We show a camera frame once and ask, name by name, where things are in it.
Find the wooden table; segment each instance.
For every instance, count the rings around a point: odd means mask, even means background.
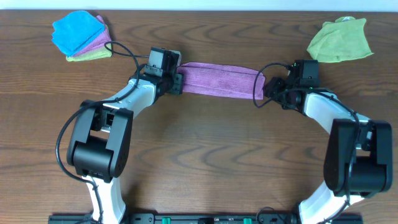
[[[1,223],[46,223],[55,212],[92,209],[87,186],[61,172],[55,140],[83,100],[115,94],[135,68],[131,58],[118,55],[67,62],[51,33],[52,22],[68,13],[0,11]],[[113,39],[135,54],[161,46],[181,51],[183,62],[253,69],[310,58],[306,49],[323,22],[365,17],[375,54],[320,64],[321,84],[361,114],[390,122],[397,138],[398,14],[92,13],[102,15]],[[266,75],[283,77],[285,70],[270,68]],[[63,156],[70,133],[62,142]],[[134,120],[121,176],[123,197],[129,206],[160,213],[255,213],[263,206],[290,210],[321,184],[327,143],[327,133],[314,120],[276,103],[259,110],[251,100],[163,96]],[[394,144],[395,161],[397,150]],[[349,211],[361,212],[366,223],[397,223],[397,185]]]

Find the green cloth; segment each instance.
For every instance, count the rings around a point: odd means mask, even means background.
[[[333,63],[372,55],[363,32],[366,19],[345,16],[335,22],[324,22],[311,40],[307,51],[319,62]]]
[[[112,49],[112,44],[106,45],[109,49]],[[85,54],[76,57],[67,57],[68,62],[81,62],[85,60],[94,60],[99,58],[106,58],[112,56],[112,52],[108,51],[105,47],[101,47]]]

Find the black cable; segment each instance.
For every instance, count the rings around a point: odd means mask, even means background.
[[[100,196],[99,196],[99,193],[98,193],[98,186],[97,186],[97,184],[95,183],[95,181],[85,180],[85,179],[82,179],[81,177],[75,176],[75,175],[73,175],[71,172],[69,172],[69,171],[65,168],[65,166],[62,164],[62,161],[61,161],[61,158],[60,158],[60,144],[61,144],[62,136],[63,136],[64,132],[66,131],[66,129],[68,128],[69,124],[70,124],[79,114],[81,114],[82,112],[86,111],[86,110],[89,109],[89,108],[102,106],[104,103],[115,103],[115,102],[118,102],[118,101],[124,99],[125,97],[127,97],[130,93],[132,93],[132,92],[137,88],[138,81],[139,81],[139,73],[140,73],[140,71],[141,71],[141,69],[142,69],[143,67],[140,67],[140,66],[139,66],[136,56],[135,56],[127,47],[125,47],[123,44],[120,44],[120,43],[115,42],[115,41],[109,41],[109,42],[107,42],[107,43],[110,43],[110,42],[111,42],[112,44],[117,44],[117,45],[119,45],[120,47],[124,48],[124,49],[130,54],[130,57],[132,57],[132,58],[134,59],[134,62],[135,62],[135,64],[136,64],[136,68],[137,68],[137,70],[136,70],[136,77],[137,77],[137,80],[136,80],[135,84],[131,87],[131,89],[130,89],[126,94],[124,94],[123,96],[121,96],[121,97],[119,97],[119,98],[116,97],[114,100],[102,100],[102,101],[92,102],[92,103],[90,103],[90,104],[88,104],[88,105],[86,105],[86,106],[80,108],[78,111],[76,111],[76,112],[67,120],[67,122],[63,125],[63,127],[62,127],[62,129],[61,129],[61,131],[60,131],[60,134],[58,135],[57,143],[56,143],[56,145],[55,145],[55,155],[56,155],[56,157],[57,157],[57,162],[58,162],[59,166],[61,167],[61,170],[62,170],[64,173],[66,173],[66,175],[68,175],[69,177],[71,177],[71,178],[73,178],[73,179],[75,179],[75,180],[78,180],[78,181],[80,181],[80,182],[86,183],[86,184],[91,184],[91,185],[93,186],[93,190],[94,190],[94,192],[95,192],[95,196],[96,196],[96,199],[97,199],[97,202],[98,202],[98,208],[99,208],[99,218],[98,218],[97,223],[101,223],[101,221],[102,221],[102,216],[103,216],[103,208],[102,208],[101,199],[100,199]],[[84,220],[81,220],[81,221],[78,221],[76,224],[82,223],[82,222],[87,222],[87,221],[88,221],[88,220],[85,220],[85,221],[84,221]]]
[[[257,83],[257,79],[258,76],[261,74],[261,72],[266,69],[269,66],[272,65],[281,65],[284,66],[286,69],[289,69],[289,65],[284,65],[282,63],[270,63],[266,66],[264,66],[261,70],[259,70],[258,74],[256,75],[256,79],[254,80],[254,86],[253,86],[253,103],[257,108],[262,108],[263,106],[265,106],[266,104],[268,104],[269,102],[271,102],[272,100],[278,99],[280,96],[290,93],[292,91],[302,91],[305,93],[315,93],[318,94],[320,96],[323,96],[325,98],[328,98],[329,100],[337,103],[338,105],[340,105],[341,107],[343,107],[346,111],[348,111],[350,113],[350,115],[354,118],[355,120],[355,128],[354,128],[354,141],[353,141],[353,145],[351,146],[351,152],[350,152],[350,158],[349,158],[349,167],[348,167],[348,173],[347,173],[347,179],[346,179],[346,184],[345,184],[345,195],[346,195],[346,200],[344,202],[344,205],[338,210],[338,212],[336,212],[334,215],[332,215],[332,217],[329,217],[325,220],[323,220],[322,222],[320,222],[321,224],[324,223],[328,223],[331,222],[333,219],[339,217],[343,211],[348,208],[349,206],[351,206],[350,204],[350,190],[349,190],[349,180],[352,176],[352,170],[353,170],[353,163],[354,163],[354,154],[355,154],[355,150],[356,150],[356,145],[358,143],[358,135],[359,135],[359,118],[356,115],[356,111],[353,111],[352,109],[348,108],[347,106],[345,106],[341,101],[337,100],[336,98],[329,95],[326,95],[322,92],[316,91],[312,88],[291,88],[289,90],[285,90],[282,91],[274,96],[272,96],[271,98],[269,98],[267,101],[263,102],[262,105],[258,105],[256,103],[256,99],[255,99],[255,89],[256,89],[256,83]]]
[[[257,221],[258,223],[260,223],[260,224],[263,224],[263,222],[259,219],[259,216],[260,216],[261,212],[264,211],[265,209],[269,209],[269,210],[272,210],[273,212],[275,212],[275,209],[272,208],[272,207],[266,206],[266,207],[264,207],[264,208],[261,208],[261,209],[257,212],[257,214],[256,214],[256,221]],[[277,216],[283,221],[283,223],[286,224],[285,218],[282,218],[278,213],[277,213]]]
[[[106,43],[104,44],[104,47],[106,48],[106,50],[108,50],[108,51],[110,51],[110,52],[112,52],[112,53],[114,53],[114,54],[118,54],[118,55],[122,55],[122,56],[131,57],[131,55],[129,55],[129,54],[124,54],[124,53],[117,52],[117,51],[115,51],[115,50],[113,50],[113,49],[108,48],[108,46],[106,46],[107,44],[118,44],[118,43],[119,43],[119,42],[116,42],[116,41],[108,41],[108,42],[106,42]],[[136,58],[138,58],[138,57],[149,57],[149,55],[135,55],[135,57],[136,57]]]

